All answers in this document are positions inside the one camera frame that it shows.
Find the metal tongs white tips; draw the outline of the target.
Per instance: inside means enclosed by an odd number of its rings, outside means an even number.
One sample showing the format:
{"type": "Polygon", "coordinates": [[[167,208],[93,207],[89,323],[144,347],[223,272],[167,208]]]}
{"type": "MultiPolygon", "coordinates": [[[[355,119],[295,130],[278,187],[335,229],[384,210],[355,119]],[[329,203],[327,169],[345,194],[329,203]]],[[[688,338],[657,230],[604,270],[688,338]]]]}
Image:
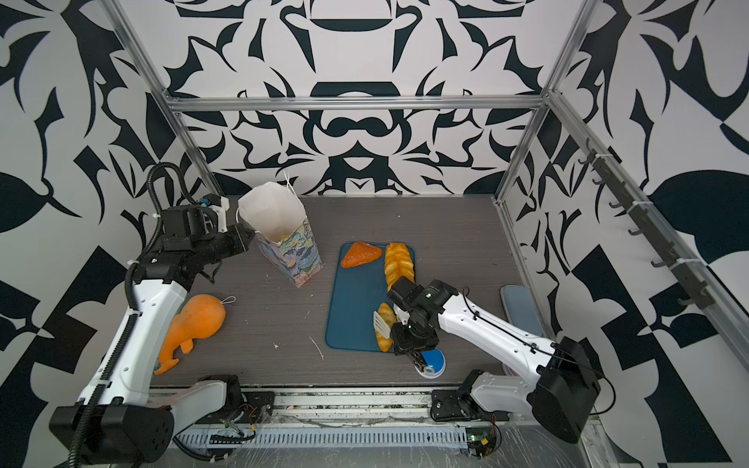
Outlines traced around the metal tongs white tips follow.
{"type": "MultiPolygon", "coordinates": [[[[392,308],[385,302],[380,304],[378,310],[373,313],[373,327],[376,333],[376,342],[378,343],[378,349],[382,353],[387,353],[393,346],[394,341],[390,337],[392,326],[397,323],[397,317],[392,308]]],[[[413,354],[411,359],[414,363],[415,369],[425,378],[433,378],[436,376],[437,370],[433,366],[427,364],[426,359],[420,352],[413,354]]]]}

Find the floral paper bag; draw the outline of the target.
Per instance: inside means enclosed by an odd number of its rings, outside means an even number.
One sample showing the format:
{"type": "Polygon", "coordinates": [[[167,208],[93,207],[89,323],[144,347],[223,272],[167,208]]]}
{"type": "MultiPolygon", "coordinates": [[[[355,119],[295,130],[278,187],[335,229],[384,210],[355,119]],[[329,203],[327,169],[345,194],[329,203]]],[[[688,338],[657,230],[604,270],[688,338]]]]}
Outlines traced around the floral paper bag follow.
{"type": "Polygon", "coordinates": [[[263,256],[296,287],[322,269],[304,204],[288,179],[267,181],[241,196],[235,217],[255,231],[263,256]]]}

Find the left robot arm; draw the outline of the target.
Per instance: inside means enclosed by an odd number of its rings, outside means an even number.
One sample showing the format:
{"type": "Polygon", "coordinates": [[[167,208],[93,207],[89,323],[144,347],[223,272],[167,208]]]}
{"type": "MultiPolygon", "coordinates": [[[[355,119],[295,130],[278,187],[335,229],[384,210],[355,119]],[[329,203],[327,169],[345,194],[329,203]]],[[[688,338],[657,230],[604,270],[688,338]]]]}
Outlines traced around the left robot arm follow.
{"type": "Polygon", "coordinates": [[[49,423],[68,450],[68,467],[154,462],[200,419],[230,421],[244,403],[232,374],[203,378],[160,406],[148,403],[158,354],[195,278],[247,252],[255,234],[195,200],[174,163],[152,166],[146,188],[157,224],[126,272],[123,320],[77,402],[56,408],[49,423]]]}

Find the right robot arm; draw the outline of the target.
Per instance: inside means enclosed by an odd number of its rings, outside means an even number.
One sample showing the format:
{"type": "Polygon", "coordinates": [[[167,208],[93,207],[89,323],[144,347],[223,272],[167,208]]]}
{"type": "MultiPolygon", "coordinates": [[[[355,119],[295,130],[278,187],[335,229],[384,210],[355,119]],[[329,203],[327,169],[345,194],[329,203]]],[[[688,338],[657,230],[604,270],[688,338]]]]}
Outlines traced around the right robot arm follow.
{"type": "Polygon", "coordinates": [[[423,376],[435,378],[442,369],[426,357],[437,349],[440,332],[460,337],[513,372],[470,372],[454,394],[456,410],[434,409],[434,420],[515,413],[532,417],[561,441],[580,440],[606,376],[591,365],[579,342],[567,337],[553,341],[523,331],[439,280],[423,287],[402,277],[387,295],[397,317],[389,331],[393,352],[409,357],[423,376]]]}

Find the croissant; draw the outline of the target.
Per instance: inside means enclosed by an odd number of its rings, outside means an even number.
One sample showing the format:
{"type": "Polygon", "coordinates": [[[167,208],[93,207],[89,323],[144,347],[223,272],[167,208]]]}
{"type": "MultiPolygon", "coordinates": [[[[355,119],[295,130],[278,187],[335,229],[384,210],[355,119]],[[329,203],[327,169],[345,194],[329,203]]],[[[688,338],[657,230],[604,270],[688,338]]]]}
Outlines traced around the croissant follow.
{"type": "Polygon", "coordinates": [[[397,323],[395,312],[386,302],[382,302],[378,310],[374,312],[373,320],[378,348],[383,353],[387,353],[393,345],[390,334],[392,327],[397,323]]]}

